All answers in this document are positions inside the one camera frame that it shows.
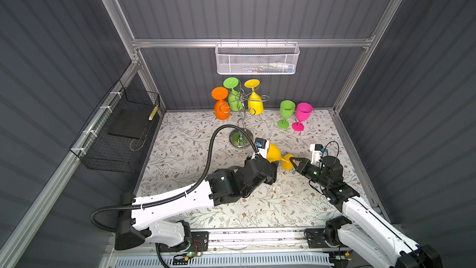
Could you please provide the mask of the pink wine glass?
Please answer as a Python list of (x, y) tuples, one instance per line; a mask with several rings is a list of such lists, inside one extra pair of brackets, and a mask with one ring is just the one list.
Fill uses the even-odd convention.
[(311, 104), (302, 102), (296, 107), (296, 118), (297, 122), (292, 124), (292, 129), (295, 132), (302, 132), (305, 127), (303, 122), (306, 121), (312, 114), (313, 107)]

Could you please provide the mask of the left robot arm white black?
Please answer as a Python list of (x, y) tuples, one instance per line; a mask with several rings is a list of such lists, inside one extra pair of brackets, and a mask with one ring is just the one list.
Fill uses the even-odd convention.
[(168, 218), (194, 209), (213, 208), (232, 204), (248, 198), (261, 184), (272, 185), (277, 179), (278, 162), (270, 162), (259, 156), (247, 160), (243, 167), (232, 166), (218, 169), (191, 193), (175, 201), (146, 207), (179, 193), (181, 188), (150, 197), (136, 197), (127, 192), (121, 197), (119, 216), (115, 231), (115, 249), (124, 251), (145, 243), (164, 244), (170, 248), (187, 246), (192, 239), (189, 223), (168, 222)]

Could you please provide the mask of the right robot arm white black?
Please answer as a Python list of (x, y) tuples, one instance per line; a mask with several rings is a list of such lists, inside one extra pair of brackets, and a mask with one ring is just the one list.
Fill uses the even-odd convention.
[(439, 253), (422, 246), (390, 224), (343, 180), (343, 166), (334, 156), (316, 163), (306, 158), (290, 158), (302, 176), (320, 186), (328, 202), (341, 216), (326, 223), (325, 239), (330, 246), (345, 245), (375, 268), (440, 268)]

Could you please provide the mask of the chrome wine glass rack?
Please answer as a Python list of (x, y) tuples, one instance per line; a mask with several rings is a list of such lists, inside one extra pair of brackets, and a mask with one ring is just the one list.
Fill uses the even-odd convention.
[(250, 93), (246, 94), (241, 86), (238, 91), (240, 92), (240, 101), (243, 104), (243, 110), (238, 111), (238, 124), (229, 134), (229, 141), (232, 146), (242, 149), (250, 145), (253, 140), (253, 133), (247, 128), (245, 123), (247, 114), (249, 113), (247, 101)]

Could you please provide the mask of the orange wine glass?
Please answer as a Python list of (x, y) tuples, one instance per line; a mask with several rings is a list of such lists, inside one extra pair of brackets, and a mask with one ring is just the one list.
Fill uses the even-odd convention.
[(214, 88), (211, 92), (212, 98), (216, 100), (214, 114), (218, 120), (227, 120), (230, 117), (230, 107), (226, 99), (228, 90), (224, 87)]

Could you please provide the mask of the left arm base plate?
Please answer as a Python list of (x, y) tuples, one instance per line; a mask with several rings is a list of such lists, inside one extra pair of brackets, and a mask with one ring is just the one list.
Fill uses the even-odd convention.
[(161, 253), (179, 253), (179, 252), (205, 252), (208, 250), (209, 232), (192, 231), (192, 239), (185, 241), (178, 246), (168, 247), (159, 243)]

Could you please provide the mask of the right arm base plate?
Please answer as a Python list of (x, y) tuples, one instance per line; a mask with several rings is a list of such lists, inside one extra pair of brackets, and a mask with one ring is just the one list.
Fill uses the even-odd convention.
[(304, 237), (310, 248), (340, 248), (352, 250), (349, 246), (343, 244), (338, 237), (338, 230), (335, 227), (306, 228)]

